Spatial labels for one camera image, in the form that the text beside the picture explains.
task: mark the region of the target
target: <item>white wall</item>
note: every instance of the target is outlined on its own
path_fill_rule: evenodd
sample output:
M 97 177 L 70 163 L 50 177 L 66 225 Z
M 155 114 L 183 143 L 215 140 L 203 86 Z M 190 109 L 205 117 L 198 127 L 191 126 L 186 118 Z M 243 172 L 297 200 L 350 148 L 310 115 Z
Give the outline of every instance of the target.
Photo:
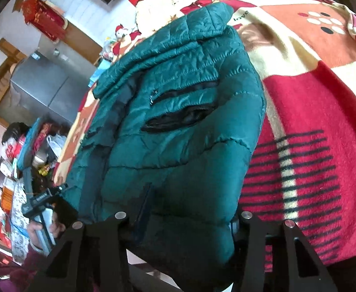
M 49 0 L 65 12 L 65 17 L 99 45 L 115 37 L 116 26 L 136 26 L 136 8 L 128 0 Z
M 15 0 L 11 0 L 0 13 L 0 39 L 3 37 L 13 46 L 29 56 L 33 53 L 41 37 L 32 25 L 26 25 L 21 12 L 12 13 Z M 6 55 L 0 51 L 0 65 Z

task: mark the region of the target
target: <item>screw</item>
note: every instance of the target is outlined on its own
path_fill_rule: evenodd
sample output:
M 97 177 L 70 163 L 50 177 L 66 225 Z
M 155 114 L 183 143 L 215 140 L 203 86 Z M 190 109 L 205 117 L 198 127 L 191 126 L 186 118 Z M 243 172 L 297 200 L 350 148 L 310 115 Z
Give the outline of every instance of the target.
M 83 226 L 83 223 L 80 222 L 80 221 L 74 222 L 74 223 L 72 224 L 72 228 L 73 228 L 73 229 L 80 229 L 80 228 L 82 228 L 82 226 Z
M 293 228 L 296 225 L 296 223 L 294 221 L 292 221 L 291 219 L 287 219 L 285 221 L 285 225 L 288 226 L 289 228 Z
M 125 212 L 117 212 L 114 217 L 117 219 L 123 219 L 127 217 L 127 214 Z
M 242 217 L 245 219 L 250 219 L 252 218 L 253 214 L 247 210 L 245 210 L 244 212 L 242 212 Z

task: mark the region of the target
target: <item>plastic bag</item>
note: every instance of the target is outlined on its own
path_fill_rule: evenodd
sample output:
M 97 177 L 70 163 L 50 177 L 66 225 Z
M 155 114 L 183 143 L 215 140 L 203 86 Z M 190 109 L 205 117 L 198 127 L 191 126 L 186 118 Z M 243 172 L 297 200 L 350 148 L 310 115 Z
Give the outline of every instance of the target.
M 13 166 L 9 160 L 4 160 L 0 164 L 0 171 L 5 177 L 11 177 L 13 174 Z
M 9 160 L 10 162 L 13 162 L 16 146 L 17 146 L 17 141 L 13 137 L 10 137 L 2 145 L 1 157 L 5 160 Z
M 52 151 L 55 153 L 56 157 L 60 157 L 64 144 L 66 143 L 66 137 L 61 135 L 47 136 L 48 145 L 51 147 Z

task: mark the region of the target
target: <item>plaid blanket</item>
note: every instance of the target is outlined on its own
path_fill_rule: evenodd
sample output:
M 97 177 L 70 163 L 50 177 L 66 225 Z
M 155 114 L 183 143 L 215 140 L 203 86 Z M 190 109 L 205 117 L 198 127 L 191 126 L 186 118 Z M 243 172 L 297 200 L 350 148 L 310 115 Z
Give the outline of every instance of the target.
M 332 0 L 197 0 L 164 6 L 170 20 L 161 25 L 220 2 L 235 10 L 229 24 L 267 99 L 239 205 L 264 220 L 293 219 L 325 264 L 356 256 L 356 14 Z M 158 29 L 157 11 L 138 17 L 144 32 L 117 42 L 115 61 Z M 57 184 L 66 180 L 97 109 L 90 90 L 60 157 Z M 270 268 L 271 253 L 266 258 Z

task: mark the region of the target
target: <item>white dot pattern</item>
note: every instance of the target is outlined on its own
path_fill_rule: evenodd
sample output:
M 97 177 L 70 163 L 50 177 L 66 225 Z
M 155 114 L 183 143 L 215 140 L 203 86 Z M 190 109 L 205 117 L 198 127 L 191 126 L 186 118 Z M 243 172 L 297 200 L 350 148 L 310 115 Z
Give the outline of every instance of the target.
M 315 18 L 308 18 L 307 21 L 312 24 L 320 25 L 320 21 L 316 20 Z
M 337 33 L 342 34 L 342 35 L 345 34 L 345 32 L 343 31 L 343 29 L 341 29 L 340 27 L 332 26 L 331 28 L 332 28 L 332 30 L 333 30 L 334 32 L 337 32 Z
M 339 21 L 339 20 L 337 20 L 337 19 L 335 19 L 335 18 L 332 18 L 332 19 L 331 19 L 331 22 L 334 23 L 334 24 L 336 24 L 336 25 L 343 25 L 341 21 Z
M 316 12 L 309 11 L 308 14 L 312 16 L 320 17 L 320 14 Z
M 319 18 L 320 22 L 323 22 L 325 24 L 332 24 L 330 20 L 326 19 L 326 18 Z

